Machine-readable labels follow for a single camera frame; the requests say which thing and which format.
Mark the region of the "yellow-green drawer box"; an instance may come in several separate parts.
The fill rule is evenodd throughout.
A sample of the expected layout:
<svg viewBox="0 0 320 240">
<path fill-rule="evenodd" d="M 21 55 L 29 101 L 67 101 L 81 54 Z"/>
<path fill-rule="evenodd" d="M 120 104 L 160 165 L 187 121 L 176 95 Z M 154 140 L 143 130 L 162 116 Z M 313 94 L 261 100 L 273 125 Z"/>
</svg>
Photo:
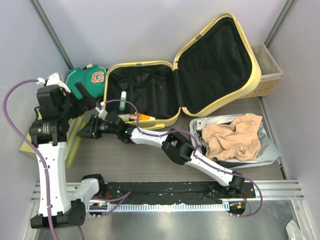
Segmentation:
<svg viewBox="0 0 320 240">
<path fill-rule="evenodd" d="M 77 132 L 83 128 L 87 121 L 83 116 L 69 121 L 70 128 L 67 132 L 67 143 L 65 150 L 65 167 L 70 168 L 73 164 L 76 152 L 81 142 L 81 138 L 77 136 Z M 22 143 L 19 148 L 19 152 L 32 160 L 37 160 L 37 155 L 35 151 L 25 142 Z"/>
</svg>

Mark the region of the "yellow hard-shell suitcase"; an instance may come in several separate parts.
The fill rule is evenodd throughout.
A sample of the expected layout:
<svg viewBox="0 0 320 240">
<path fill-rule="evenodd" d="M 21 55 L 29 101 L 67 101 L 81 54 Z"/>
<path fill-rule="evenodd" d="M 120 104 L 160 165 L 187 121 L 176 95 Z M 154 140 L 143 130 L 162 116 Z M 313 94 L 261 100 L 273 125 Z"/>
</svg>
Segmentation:
<svg viewBox="0 0 320 240">
<path fill-rule="evenodd" d="M 118 63 L 106 74 L 105 110 L 141 113 L 150 130 L 173 125 L 181 113 L 206 117 L 256 89 L 261 69 L 236 17 L 222 13 L 165 60 Z M 125 109 L 120 110 L 121 93 Z"/>
</svg>

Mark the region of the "beige sock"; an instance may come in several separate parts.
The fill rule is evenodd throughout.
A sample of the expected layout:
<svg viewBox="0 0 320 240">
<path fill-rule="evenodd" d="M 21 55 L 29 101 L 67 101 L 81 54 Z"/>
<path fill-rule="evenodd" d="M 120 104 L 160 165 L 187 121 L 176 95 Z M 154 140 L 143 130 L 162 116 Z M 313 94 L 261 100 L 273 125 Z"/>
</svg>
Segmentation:
<svg viewBox="0 0 320 240">
<path fill-rule="evenodd" d="M 258 130 L 262 116 L 246 113 L 230 124 L 211 124 L 201 130 L 206 144 L 205 156 L 211 160 L 241 162 L 256 159 L 261 150 Z"/>
</svg>

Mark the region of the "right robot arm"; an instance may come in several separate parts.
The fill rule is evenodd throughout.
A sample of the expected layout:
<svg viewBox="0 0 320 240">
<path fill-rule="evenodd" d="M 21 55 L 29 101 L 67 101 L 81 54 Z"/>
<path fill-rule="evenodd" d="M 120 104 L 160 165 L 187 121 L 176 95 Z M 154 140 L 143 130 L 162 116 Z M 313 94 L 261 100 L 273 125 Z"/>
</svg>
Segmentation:
<svg viewBox="0 0 320 240">
<path fill-rule="evenodd" d="M 153 131 L 125 123 L 117 114 L 107 114 L 105 120 L 92 115 L 77 132 L 80 138 L 99 139 L 103 134 L 114 134 L 125 144 L 148 145 L 160 148 L 177 165 L 193 167 L 217 181 L 233 198 L 244 191 L 244 177 L 204 156 L 184 135 L 183 130 Z"/>
</svg>

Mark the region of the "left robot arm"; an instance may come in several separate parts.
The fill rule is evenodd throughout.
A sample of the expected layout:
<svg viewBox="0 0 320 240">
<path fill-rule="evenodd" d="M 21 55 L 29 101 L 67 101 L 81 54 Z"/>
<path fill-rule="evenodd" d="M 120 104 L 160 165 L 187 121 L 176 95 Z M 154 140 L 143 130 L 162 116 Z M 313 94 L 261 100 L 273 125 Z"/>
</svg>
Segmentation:
<svg viewBox="0 0 320 240">
<path fill-rule="evenodd" d="M 95 99 L 83 84 L 78 82 L 75 86 L 81 99 L 60 83 L 48 82 L 36 94 L 41 119 L 35 120 L 28 131 L 40 177 L 38 214 L 30 219 L 33 229 L 82 226 L 90 200 L 100 200 L 107 192 L 101 174 L 85 175 L 72 195 L 67 191 L 65 155 L 69 121 L 96 107 Z"/>
</svg>

